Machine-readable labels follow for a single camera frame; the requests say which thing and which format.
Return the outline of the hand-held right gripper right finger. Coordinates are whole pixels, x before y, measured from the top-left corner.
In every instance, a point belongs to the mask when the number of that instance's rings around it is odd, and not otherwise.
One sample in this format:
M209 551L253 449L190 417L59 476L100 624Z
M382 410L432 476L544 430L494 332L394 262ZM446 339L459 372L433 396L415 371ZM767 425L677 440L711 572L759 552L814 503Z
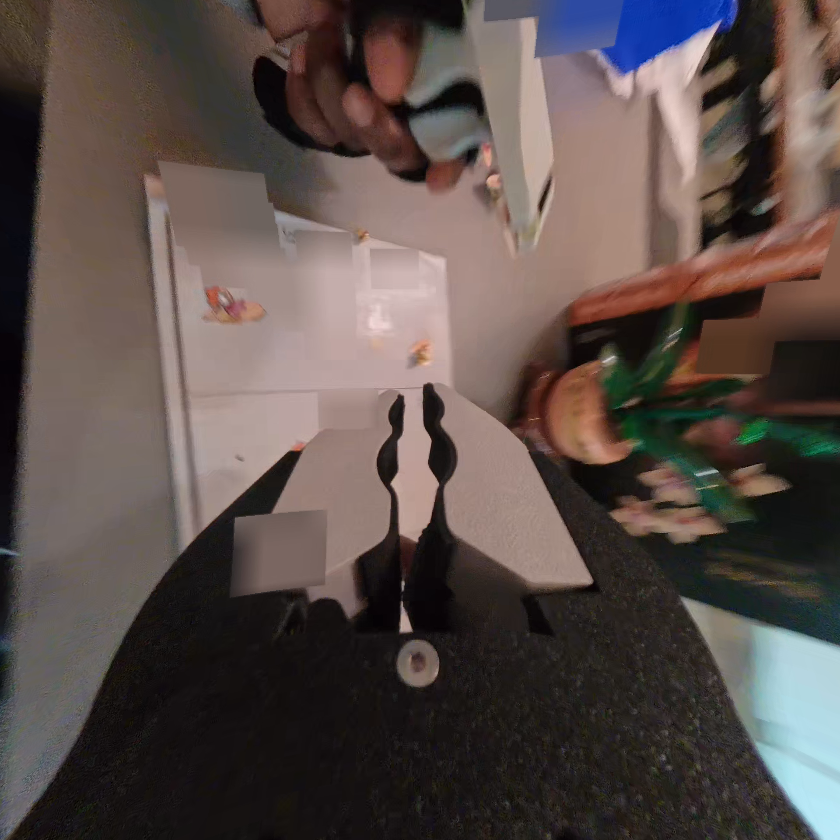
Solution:
M434 502L406 570L416 631L551 631L543 598L594 586L524 443L453 388L423 388Z

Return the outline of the white instruction booklet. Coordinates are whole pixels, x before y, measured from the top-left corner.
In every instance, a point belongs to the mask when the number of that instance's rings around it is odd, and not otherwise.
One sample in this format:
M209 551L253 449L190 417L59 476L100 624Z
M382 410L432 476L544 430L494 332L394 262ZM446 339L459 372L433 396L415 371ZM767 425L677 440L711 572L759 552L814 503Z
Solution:
M350 392L452 382L447 260L285 212L253 172L144 177L178 545Z

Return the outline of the person's left hand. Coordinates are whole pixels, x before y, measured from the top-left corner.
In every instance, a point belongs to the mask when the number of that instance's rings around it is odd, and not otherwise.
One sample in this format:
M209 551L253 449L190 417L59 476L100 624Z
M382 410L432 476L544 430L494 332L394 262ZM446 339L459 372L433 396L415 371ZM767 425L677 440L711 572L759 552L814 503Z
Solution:
M266 121L302 149L370 156L433 193L454 187L476 162L469 151L432 161L397 111L406 104L424 30L437 2L248 2L274 42L253 69Z

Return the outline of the blue storage bin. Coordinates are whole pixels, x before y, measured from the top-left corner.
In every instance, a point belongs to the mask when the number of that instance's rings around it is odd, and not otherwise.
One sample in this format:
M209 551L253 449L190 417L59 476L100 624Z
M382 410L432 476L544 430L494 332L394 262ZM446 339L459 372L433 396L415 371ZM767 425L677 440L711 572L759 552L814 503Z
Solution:
M727 31L738 12L738 1L625 1L615 44L595 53L627 74L700 32Z

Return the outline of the white panel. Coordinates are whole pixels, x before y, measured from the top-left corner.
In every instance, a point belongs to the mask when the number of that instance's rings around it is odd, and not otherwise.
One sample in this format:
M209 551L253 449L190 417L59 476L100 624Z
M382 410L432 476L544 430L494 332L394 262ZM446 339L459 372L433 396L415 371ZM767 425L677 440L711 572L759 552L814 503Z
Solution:
M764 763L824 839L839 838L839 647L685 598Z

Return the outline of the black orchid toy box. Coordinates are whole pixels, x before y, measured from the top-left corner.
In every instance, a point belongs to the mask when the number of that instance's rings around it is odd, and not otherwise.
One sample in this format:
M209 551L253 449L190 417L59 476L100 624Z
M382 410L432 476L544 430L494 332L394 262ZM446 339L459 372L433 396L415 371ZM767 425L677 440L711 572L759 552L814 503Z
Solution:
M609 342L635 366L653 342L664 311L570 327L569 367L595 360ZM761 461L792 488L754 500L756 521L685 544L660 535L640 542L681 595L838 646L838 459L799 458L777 446L766 459L762 452ZM634 454L617 465L572 465L570 470L610 510L620 496L650 496L637 474L651 465L649 458Z

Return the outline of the brick orchid model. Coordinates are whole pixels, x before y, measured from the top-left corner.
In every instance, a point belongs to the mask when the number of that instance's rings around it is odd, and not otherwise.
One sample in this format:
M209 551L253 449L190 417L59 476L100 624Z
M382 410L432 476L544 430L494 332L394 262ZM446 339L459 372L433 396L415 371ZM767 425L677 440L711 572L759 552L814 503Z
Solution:
M610 516L637 538L675 544L725 533L755 519L749 500L791 488L762 463L725 469L712 450L781 445L801 458L838 460L838 433L747 409L751 374L703 374L678 382L690 358L693 313L687 301L666 311L637 365L615 343L593 361L535 373L518 431L533 447L578 465L606 467L641 454L653 468L637 476L648 499L619 497Z

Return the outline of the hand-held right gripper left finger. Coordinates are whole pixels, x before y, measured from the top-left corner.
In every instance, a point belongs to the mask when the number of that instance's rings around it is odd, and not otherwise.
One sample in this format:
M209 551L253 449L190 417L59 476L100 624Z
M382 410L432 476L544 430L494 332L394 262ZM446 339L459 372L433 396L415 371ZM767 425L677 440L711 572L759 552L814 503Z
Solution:
M383 392L373 424L328 428L301 451L274 517L283 531L279 581L310 602L331 599L367 628L400 626L399 502L393 481L404 398Z

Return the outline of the black white patterned object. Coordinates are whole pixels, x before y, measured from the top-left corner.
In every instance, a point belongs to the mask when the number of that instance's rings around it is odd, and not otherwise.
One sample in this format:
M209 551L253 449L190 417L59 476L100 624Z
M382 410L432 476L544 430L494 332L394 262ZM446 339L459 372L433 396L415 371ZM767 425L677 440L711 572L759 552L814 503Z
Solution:
M701 245L838 209L836 1L738 3L700 74Z

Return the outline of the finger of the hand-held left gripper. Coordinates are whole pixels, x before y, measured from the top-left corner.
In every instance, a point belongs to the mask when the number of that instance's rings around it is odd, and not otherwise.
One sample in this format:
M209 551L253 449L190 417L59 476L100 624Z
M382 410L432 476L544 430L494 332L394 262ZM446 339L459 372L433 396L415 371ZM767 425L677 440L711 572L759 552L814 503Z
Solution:
M532 220L521 230L521 252L529 253L536 249L553 200L554 179L549 175L543 185Z
M554 168L543 67L535 55L537 23L536 18L468 19L502 181L507 231L517 255L524 254L522 229L532 220Z

